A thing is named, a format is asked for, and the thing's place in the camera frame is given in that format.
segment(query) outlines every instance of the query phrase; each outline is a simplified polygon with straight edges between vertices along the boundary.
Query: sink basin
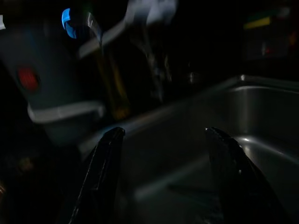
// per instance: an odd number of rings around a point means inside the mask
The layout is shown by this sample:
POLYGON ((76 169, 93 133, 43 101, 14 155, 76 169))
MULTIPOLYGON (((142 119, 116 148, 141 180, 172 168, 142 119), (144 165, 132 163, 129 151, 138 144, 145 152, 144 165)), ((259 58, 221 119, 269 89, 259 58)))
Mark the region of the sink basin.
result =
MULTIPOLYGON (((118 124, 126 130, 115 201, 118 222, 214 223, 201 203, 202 192, 215 191, 204 135, 205 127, 214 126, 239 142, 299 223, 298 105, 298 83, 242 75, 118 124)), ((81 153, 87 154, 105 131, 82 142, 81 153)))

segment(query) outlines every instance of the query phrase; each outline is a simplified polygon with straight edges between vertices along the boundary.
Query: metal surface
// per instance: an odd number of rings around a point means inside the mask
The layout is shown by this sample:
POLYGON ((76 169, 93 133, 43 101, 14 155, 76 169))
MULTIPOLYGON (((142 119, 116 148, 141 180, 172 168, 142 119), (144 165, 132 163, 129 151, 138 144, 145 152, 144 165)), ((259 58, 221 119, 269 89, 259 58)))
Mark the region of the metal surface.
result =
MULTIPOLYGON (((299 222, 299 84, 240 76, 190 99, 117 124, 126 130, 118 186, 121 223, 208 223, 192 197, 213 191, 205 127, 238 140, 294 223, 299 222)), ((86 154, 103 131, 82 142, 86 154)))

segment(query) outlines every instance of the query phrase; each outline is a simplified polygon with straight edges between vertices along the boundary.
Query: red button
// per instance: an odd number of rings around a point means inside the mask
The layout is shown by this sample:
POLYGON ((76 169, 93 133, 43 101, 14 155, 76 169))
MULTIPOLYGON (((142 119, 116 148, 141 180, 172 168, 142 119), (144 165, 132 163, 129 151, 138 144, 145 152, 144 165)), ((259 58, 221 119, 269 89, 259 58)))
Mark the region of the red button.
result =
POLYGON ((39 87, 37 76, 30 68, 21 68, 18 70, 18 77, 21 85, 28 91, 36 91, 39 87))

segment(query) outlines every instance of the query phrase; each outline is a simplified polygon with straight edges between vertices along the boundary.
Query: stainless steel sink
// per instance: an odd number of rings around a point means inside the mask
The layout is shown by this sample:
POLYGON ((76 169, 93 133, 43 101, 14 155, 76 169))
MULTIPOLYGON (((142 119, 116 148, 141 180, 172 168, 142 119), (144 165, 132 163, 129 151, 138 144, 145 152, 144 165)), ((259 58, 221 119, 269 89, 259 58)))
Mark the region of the stainless steel sink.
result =
MULTIPOLYGON (((214 126, 238 140, 292 221, 299 223, 298 115, 298 83, 242 75, 117 125, 127 132, 116 198, 118 221, 208 223, 200 194, 188 196, 170 186, 214 191, 204 136, 205 127, 214 126)), ((82 142, 82 154, 104 132, 82 142)))

